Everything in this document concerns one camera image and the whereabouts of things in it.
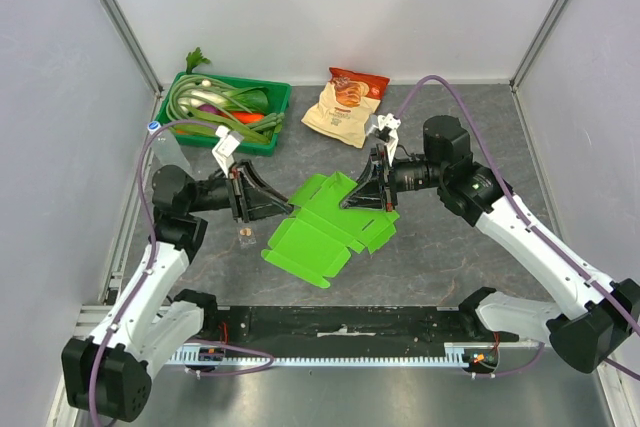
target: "silver metal part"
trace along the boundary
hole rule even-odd
[[[536,173],[538,184],[540,184],[540,190],[542,191],[542,198],[544,199],[544,204],[547,207],[547,215],[549,216],[549,222],[551,223],[551,230],[560,239],[562,239],[565,236],[563,235],[563,232],[560,229],[560,225],[558,223],[558,216],[556,214],[558,209],[556,208],[553,195],[551,195],[551,186],[549,185],[549,180],[548,180],[549,177],[546,175],[544,166],[540,161],[540,157],[538,156],[538,148],[536,146],[533,136],[531,135],[531,129],[529,128],[527,114],[525,109],[522,108],[523,106],[522,106],[522,100],[520,99],[520,91],[518,89],[513,88],[511,89],[511,95],[513,96],[513,103],[516,106],[516,112],[518,112],[520,125],[522,126],[522,132],[524,133],[524,138],[525,138],[525,141],[527,142],[527,147],[529,147],[529,152],[531,153],[533,169]]]
[[[151,109],[151,115],[149,121],[152,121],[162,104],[163,96],[157,95],[153,108]],[[147,178],[149,176],[149,170],[151,169],[151,161],[153,156],[151,155],[151,149],[147,152],[142,171],[142,183],[146,185]],[[122,221],[120,222],[120,229],[118,229],[118,235],[113,242],[109,257],[107,260],[107,269],[102,279],[101,285],[103,286],[98,302],[104,302],[108,297],[117,296],[122,290],[122,279],[124,277],[124,269],[127,263],[127,257],[129,255],[129,248],[131,247],[131,238],[133,237],[133,231],[135,229],[136,221],[138,219],[138,212],[140,210],[140,197],[138,195],[137,183],[135,172],[131,179],[131,186],[127,195],[126,203],[124,206]]]
[[[534,352],[505,349],[501,368]],[[283,367],[198,381],[172,367],[131,427],[612,427],[599,384],[551,351],[525,374],[496,380],[460,369]]]
[[[378,135],[384,129],[389,129],[388,138],[385,140],[387,154],[389,155],[389,165],[393,164],[393,159],[398,148],[398,128],[400,119],[396,119],[393,114],[370,115],[365,124],[365,135]]]
[[[256,366],[264,363],[256,357],[225,357],[222,361],[199,360],[200,344],[186,344],[169,359],[165,365],[197,366]],[[464,349],[446,347],[444,357],[356,357],[356,358],[277,358],[273,363],[278,367],[468,367],[462,361]]]
[[[516,69],[516,72],[511,79],[511,85],[513,86],[513,88],[517,89],[522,84],[522,81],[529,72],[531,65],[536,60],[538,54],[544,47],[549,34],[551,34],[551,32],[553,31],[553,28],[562,15],[562,12],[564,12],[565,8],[567,7],[569,1],[570,0],[554,0],[553,4],[551,4],[549,12],[547,12],[547,15],[542,21],[542,25],[540,25],[538,32],[536,32],[533,41],[529,45],[527,52],[524,54],[520,65]]]

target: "white wall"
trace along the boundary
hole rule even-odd
[[[217,73],[326,81],[508,79],[553,0],[119,0],[163,82],[201,46]]]
[[[639,33],[639,0],[572,0],[521,91],[566,240],[614,278],[637,282]],[[640,342],[620,350],[640,371]]]
[[[0,0],[0,418],[44,425],[152,93],[98,0]]]

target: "green tray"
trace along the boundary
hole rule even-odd
[[[180,72],[176,75],[176,78],[173,79],[173,84],[182,77],[186,75],[186,72]],[[281,82],[268,82],[266,80],[250,80],[250,79],[240,79],[237,77],[223,77],[221,75],[207,75],[207,74],[198,74],[205,75],[206,77],[211,77],[212,79],[218,79],[222,82],[226,82],[229,85],[233,85],[234,87],[266,87],[267,88],[267,100],[269,101],[269,113],[275,112],[276,114],[280,114],[287,110],[289,107],[289,97],[291,96],[291,86],[289,84],[283,84]],[[162,102],[162,106],[160,107],[160,112],[156,116],[158,122],[162,125],[169,122],[169,117],[167,116],[167,104],[169,103],[169,92],[164,98]],[[268,144],[254,144],[252,142],[242,142],[238,148],[237,152],[244,152],[245,154],[254,154],[254,155],[264,155],[271,156],[273,155],[273,151],[276,148],[276,144],[278,143],[278,133],[274,132],[273,137],[271,137],[271,142]],[[196,147],[208,147],[213,148],[218,143],[217,137],[204,137],[200,135],[181,135],[175,134],[176,139],[182,145],[195,145]]]
[[[262,257],[322,289],[331,284],[351,258],[349,249],[372,254],[382,247],[396,230],[397,212],[340,208],[340,201],[356,183],[336,172],[331,177],[313,175],[289,199],[298,207],[285,219]]]

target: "metal floor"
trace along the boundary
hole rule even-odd
[[[275,155],[254,159],[265,181],[285,195],[295,192],[313,173],[340,170],[357,177],[372,146],[368,141],[363,150],[357,150],[300,123],[321,89],[294,88]],[[395,111],[408,90],[391,86],[379,112]],[[548,225],[508,86],[463,85],[460,90],[505,178]],[[460,113],[444,89],[427,86],[403,118],[401,143],[409,151],[419,151],[424,120],[438,114]],[[201,178],[215,169],[208,150],[185,151]],[[453,306],[485,285],[510,295],[547,298],[524,268],[491,239],[446,211],[435,193],[401,194],[399,202],[396,235],[373,256],[353,255],[327,290],[260,258],[281,218],[256,223],[257,244],[243,249],[229,212],[202,215],[209,221],[207,236],[173,293],[183,288],[203,290],[217,295],[223,305]],[[147,235],[139,222],[125,278],[137,266]],[[525,363],[531,355],[526,349],[503,349],[502,365]],[[278,368],[197,381],[179,369],[165,368],[154,382],[143,415],[132,425],[608,427],[612,423],[597,377],[571,370],[548,352],[526,373],[492,381],[471,381],[459,370],[389,367]]]
[[[502,349],[505,366],[530,349]],[[460,370],[276,368],[197,380],[166,367],[125,427],[613,427],[595,375],[547,352],[526,373],[471,380]]]
[[[520,120],[507,85],[458,86],[503,175],[531,211],[548,225],[548,216]],[[391,86],[378,112],[393,112],[409,86]],[[325,137],[300,122],[322,87],[293,89],[285,127],[273,157],[253,157],[258,174],[286,196],[314,173],[341,171],[357,178],[370,148],[356,149]],[[434,115],[461,116],[444,88],[429,85],[416,97],[400,127],[400,142],[422,152],[422,124]],[[475,149],[478,161],[482,155]],[[185,148],[197,177],[216,164],[209,149]],[[454,306],[482,286],[508,295],[546,300],[538,282],[493,240],[447,211],[434,190],[398,196],[397,233],[375,255],[354,254],[323,290],[268,264],[260,257],[283,217],[254,222],[257,243],[242,248],[230,211],[198,214],[209,221],[202,248],[176,283],[210,292],[224,305],[442,305]],[[137,267],[147,245],[148,227],[136,225],[125,277]]]

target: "carrot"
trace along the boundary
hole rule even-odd
[[[250,114],[249,112],[230,112],[237,120],[243,124],[251,124],[252,122],[258,122],[264,119],[262,114]]]

